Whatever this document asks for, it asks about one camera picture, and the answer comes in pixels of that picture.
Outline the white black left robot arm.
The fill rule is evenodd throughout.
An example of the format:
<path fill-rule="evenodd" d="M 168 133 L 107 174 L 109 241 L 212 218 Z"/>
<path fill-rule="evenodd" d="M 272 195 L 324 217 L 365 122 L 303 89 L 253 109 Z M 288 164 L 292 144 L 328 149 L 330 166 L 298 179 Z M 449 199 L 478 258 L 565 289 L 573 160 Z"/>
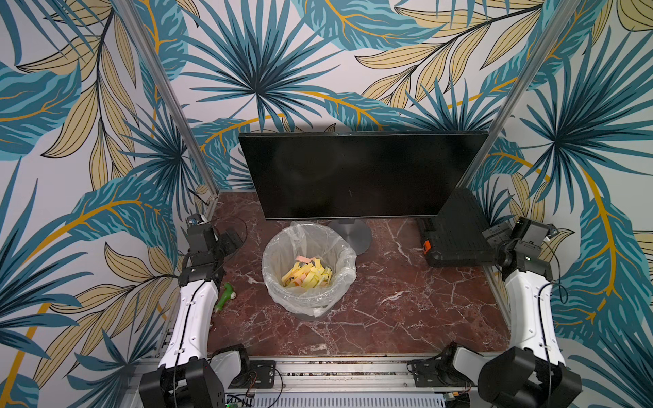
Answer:
<path fill-rule="evenodd" d="M 246 372 L 240 345 L 217 354 L 212 368 L 207 341 L 224 263 L 243 245 L 233 229 L 219 234 L 201 214 L 186 219 L 189 250 L 179 279 L 180 307 L 168 348 L 158 368 L 143 374 L 139 397 L 144 407 L 225 407 L 225 391 Z"/>

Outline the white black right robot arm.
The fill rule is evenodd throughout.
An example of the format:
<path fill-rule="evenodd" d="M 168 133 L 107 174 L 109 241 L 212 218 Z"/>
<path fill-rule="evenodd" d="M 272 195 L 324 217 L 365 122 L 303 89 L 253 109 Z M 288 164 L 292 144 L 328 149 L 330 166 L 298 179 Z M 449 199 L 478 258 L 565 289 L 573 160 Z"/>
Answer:
<path fill-rule="evenodd" d="M 492 359 L 455 345 L 447 368 L 495 407 L 568 407 L 583 390 L 567 366 L 554 331 L 556 285 L 542 246 L 555 236 L 552 224 L 519 218 L 497 245 L 496 262 L 508 294 L 510 343 Z"/>

